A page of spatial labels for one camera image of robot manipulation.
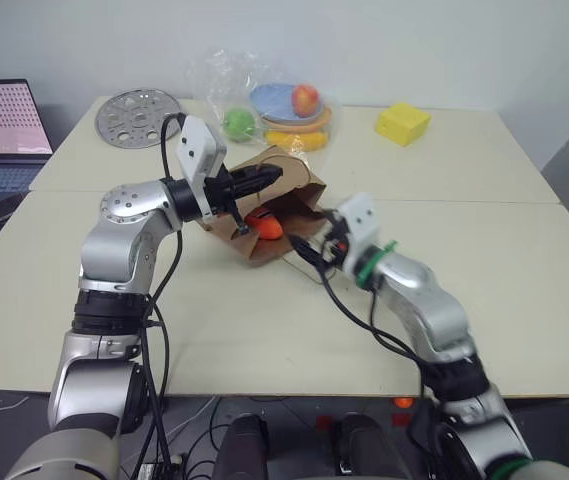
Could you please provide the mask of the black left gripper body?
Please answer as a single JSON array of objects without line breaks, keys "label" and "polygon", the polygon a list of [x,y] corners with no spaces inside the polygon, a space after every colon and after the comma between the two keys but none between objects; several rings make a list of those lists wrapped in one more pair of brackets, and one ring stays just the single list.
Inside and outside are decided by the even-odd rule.
[{"label": "black left gripper body", "polygon": [[238,176],[222,166],[215,177],[205,179],[205,195],[211,212],[214,215],[233,214],[238,212],[237,197]]}]

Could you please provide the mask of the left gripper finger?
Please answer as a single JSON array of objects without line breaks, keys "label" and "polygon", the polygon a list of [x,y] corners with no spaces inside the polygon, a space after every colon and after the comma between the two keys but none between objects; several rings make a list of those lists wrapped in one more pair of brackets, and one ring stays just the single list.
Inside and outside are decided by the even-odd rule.
[{"label": "left gripper finger", "polygon": [[233,237],[246,235],[249,232],[249,227],[241,216],[236,201],[233,198],[227,201],[226,210],[227,213],[233,218],[233,221],[236,225],[236,232],[233,234]]},{"label": "left gripper finger", "polygon": [[274,164],[248,165],[232,170],[230,175],[233,196],[247,197],[274,184],[283,175],[283,169]]}]

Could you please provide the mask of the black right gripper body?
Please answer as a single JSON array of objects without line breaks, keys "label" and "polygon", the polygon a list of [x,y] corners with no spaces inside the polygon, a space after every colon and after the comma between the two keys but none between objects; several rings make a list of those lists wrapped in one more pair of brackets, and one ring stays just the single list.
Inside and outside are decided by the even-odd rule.
[{"label": "black right gripper body", "polygon": [[327,264],[325,269],[329,267],[341,269],[349,253],[350,240],[348,239],[348,234],[350,233],[350,228],[345,215],[342,213],[339,213],[339,215],[340,222],[338,225],[333,226],[329,222],[329,230],[320,246],[320,253]]}]

